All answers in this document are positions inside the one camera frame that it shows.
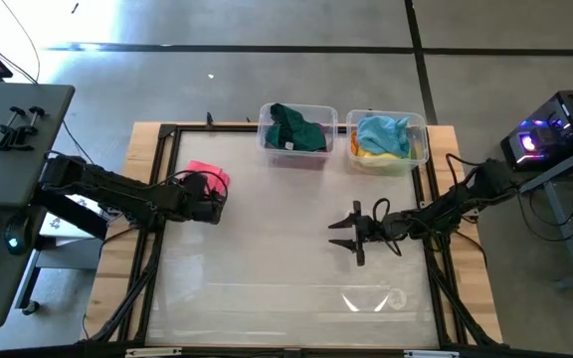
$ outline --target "concrete floor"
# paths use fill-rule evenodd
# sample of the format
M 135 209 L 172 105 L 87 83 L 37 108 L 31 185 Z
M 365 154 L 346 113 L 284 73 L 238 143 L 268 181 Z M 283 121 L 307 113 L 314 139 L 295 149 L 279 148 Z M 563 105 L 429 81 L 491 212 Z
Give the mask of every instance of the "concrete floor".
M 74 14 L 74 0 L 8 3 L 40 48 L 60 42 L 411 46 L 403 0 L 102 0 L 79 1 Z M 414 4 L 427 48 L 573 49 L 573 1 Z M 27 40 L 1 3 L 0 51 L 36 72 Z M 135 121 L 203 120 L 208 110 L 217 121 L 255 120 L 262 104 L 276 100 L 331 105 L 340 117 L 367 107 L 424 114 L 412 55 L 40 51 L 40 57 L 40 82 L 77 88 L 67 121 L 110 170 L 120 169 Z M 469 160 L 500 157 L 498 142 L 521 119 L 557 90 L 573 90 L 573 57 L 428 56 L 426 65 L 437 121 L 456 127 Z M 63 133 L 56 147 L 76 151 Z M 562 187 L 561 196 L 571 207 L 573 185 Z M 544 200 L 537 204 L 551 215 Z M 516 205 L 487 209 L 479 225 L 504 340 L 573 353 L 573 290 L 552 286 L 573 274 L 567 250 L 530 236 Z M 44 271 L 33 299 L 49 309 L 29 317 L 11 312 L 0 328 L 0 349 L 76 341 L 92 281 L 90 273 Z

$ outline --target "blue cloth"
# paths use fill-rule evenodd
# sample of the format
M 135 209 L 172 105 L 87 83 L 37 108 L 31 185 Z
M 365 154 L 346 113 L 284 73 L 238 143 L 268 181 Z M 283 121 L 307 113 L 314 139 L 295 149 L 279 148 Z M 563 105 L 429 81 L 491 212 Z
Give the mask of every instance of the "blue cloth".
M 373 154 L 391 153 L 407 158 L 410 153 L 408 141 L 408 118 L 393 119 L 387 116 L 370 116 L 357 123 L 357 143 L 361 149 Z

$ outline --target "black desk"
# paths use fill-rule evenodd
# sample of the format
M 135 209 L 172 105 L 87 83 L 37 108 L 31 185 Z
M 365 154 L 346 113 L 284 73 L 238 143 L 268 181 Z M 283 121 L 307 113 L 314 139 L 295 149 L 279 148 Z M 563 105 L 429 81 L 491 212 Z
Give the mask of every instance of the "black desk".
M 0 326 L 4 323 L 19 281 L 26 268 L 31 250 L 23 256 L 12 256 L 4 245 L 3 231 L 8 219 L 25 207 L 33 196 L 43 168 L 45 152 L 52 148 L 75 89 L 71 86 L 0 84 L 0 124 L 10 118 L 10 106 L 27 111 L 25 118 L 18 118 L 13 126 L 29 124 L 28 108 L 39 106 L 46 117 L 38 119 L 39 134 L 30 140 L 35 150 L 30 152 L 0 152 Z M 35 208 L 34 232 L 39 232 L 45 210 Z

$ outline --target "wooden table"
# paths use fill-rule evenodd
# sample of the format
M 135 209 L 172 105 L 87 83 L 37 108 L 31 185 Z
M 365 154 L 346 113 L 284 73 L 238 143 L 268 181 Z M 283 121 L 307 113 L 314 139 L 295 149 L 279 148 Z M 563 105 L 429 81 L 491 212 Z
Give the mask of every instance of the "wooden table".
M 158 139 L 160 122 L 138 122 L 134 124 L 131 134 L 131 141 L 127 149 L 125 164 L 122 175 L 148 182 L 154 151 Z M 222 123 L 228 125 L 254 125 L 250 123 Z M 444 194 L 453 185 L 452 174 L 446 163 L 446 153 L 459 155 L 459 147 L 455 136 L 455 129 L 451 126 L 436 125 L 429 126 L 428 131 L 431 140 L 431 154 L 435 165 L 437 182 L 441 194 Z M 163 153 L 160 177 L 164 177 L 163 170 L 167 167 L 169 150 Z M 464 178 L 463 168 L 459 163 L 455 163 L 458 177 Z M 424 195 L 430 198 L 430 190 L 425 166 L 421 170 Z M 112 223 L 107 235 L 111 236 L 124 230 L 127 227 L 126 221 Z M 478 242 L 478 231 L 475 225 L 462 222 L 460 231 Z M 90 296 L 88 305 L 86 328 L 90 335 L 100 330 L 102 325 L 114 313 L 127 291 L 127 282 L 132 265 L 134 250 L 136 246 L 137 231 L 130 232 L 109 242 L 104 246 L 101 259 L 96 271 L 95 284 Z M 143 265 L 147 262 L 149 249 L 153 235 L 150 236 Z M 483 263 L 483 256 L 478 248 L 457 234 L 452 234 L 451 252 L 459 288 L 461 300 L 471 312 L 475 320 L 483 327 L 485 332 L 494 340 L 500 342 L 501 333 L 496 319 L 494 301 L 487 272 Z M 447 328 L 449 335 L 455 339 L 455 325 L 452 311 L 448 301 L 443 297 L 444 311 L 446 313 Z M 142 306 L 142 293 L 134 305 L 132 313 L 129 337 L 135 334 L 140 310 Z

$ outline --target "clear plastic container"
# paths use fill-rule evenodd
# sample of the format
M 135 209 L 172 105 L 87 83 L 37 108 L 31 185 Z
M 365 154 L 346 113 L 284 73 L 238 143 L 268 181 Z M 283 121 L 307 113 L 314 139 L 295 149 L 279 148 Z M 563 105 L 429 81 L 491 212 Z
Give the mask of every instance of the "clear plastic container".
M 321 169 L 331 156 L 337 142 L 337 111 L 329 106 L 282 103 L 302 114 L 309 123 L 319 124 L 326 139 L 325 152 L 284 150 L 267 148 L 267 130 L 274 124 L 271 119 L 271 106 L 267 103 L 260 109 L 258 121 L 258 149 L 268 154 L 272 164 L 280 167 L 298 169 Z
M 350 150 L 350 137 L 357 130 L 357 123 L 365 117 L 373 115 L 389 116 L 394 119 L 408 118 L 408 140 L 410 141 L 410 156 L 404 159 L 364 158 L 358 157 Z M 346 116 L 346 133 L 348 158 L 353 169 L 377 175 L 402 175 L 428 161 L 428 140 L 426 138 L 426 120 L 417 113 L 394 112 L 381 110 L 351 110 Z

